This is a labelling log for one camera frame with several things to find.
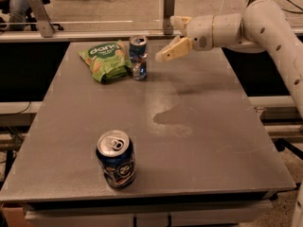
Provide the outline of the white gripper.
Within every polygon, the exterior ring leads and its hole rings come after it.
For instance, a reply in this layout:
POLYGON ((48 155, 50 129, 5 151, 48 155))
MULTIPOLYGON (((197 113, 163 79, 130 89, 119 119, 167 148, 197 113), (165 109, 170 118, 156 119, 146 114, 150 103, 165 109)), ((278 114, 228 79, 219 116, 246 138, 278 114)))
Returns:
POLYGON ((171 16, 169 18, 173 27, 187 37, 176 36, 167 46, 156 53, 155 59, 159 62, 171 61, 184 57, 192 49, 206 51, 213 48, 212 28, 213 16, 171 16))

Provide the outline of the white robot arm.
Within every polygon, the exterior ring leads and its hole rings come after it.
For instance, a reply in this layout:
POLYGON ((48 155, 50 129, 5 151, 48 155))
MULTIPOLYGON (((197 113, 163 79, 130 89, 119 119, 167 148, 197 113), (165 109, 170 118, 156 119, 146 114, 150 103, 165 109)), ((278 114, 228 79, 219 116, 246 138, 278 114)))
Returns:
POLYGON ((214 47, 242 53, 265 50, 303 116, 303 43, 277 3, 256 0, 243 14, 172 16, 169 20, 180 34, 156 53, 157 61, 171 61, 190 50, 207 51, 214 47))

